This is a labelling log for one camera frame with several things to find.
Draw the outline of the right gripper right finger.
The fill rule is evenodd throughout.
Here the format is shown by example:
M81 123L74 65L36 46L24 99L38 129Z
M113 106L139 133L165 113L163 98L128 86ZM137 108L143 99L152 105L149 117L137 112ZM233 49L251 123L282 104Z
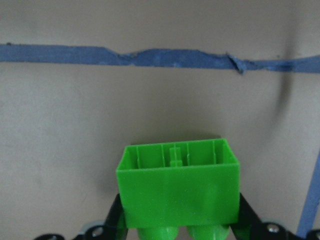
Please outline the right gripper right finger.
M230 225L236 240L266 240L268 234L263 229L263 222L241 193L239 212L236 223Z

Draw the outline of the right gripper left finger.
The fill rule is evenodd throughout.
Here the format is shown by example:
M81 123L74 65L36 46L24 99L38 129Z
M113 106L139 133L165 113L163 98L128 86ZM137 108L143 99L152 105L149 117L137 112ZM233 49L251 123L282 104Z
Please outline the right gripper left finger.
M103 226L106 240L127 239L128 228L126 226L124 209L119 193L112 203Z

